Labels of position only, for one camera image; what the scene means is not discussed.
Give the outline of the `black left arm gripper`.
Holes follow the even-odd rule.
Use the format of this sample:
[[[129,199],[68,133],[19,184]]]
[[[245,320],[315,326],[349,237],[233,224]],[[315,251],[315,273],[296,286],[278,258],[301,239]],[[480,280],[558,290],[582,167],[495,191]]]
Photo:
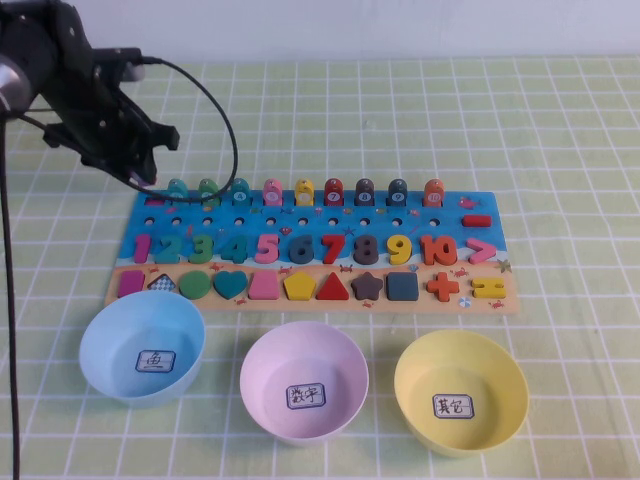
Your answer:
[[[153,149],[175,151],[180,136],[170,125],[151,120],[120,88],[125,72],[143,64],[139,49],[95,49],[85,71],[60,66],[45,82],[43,98],[60,118],[46,126],[51,147],[72,143],[83,162],[132,187],[157,181]]]

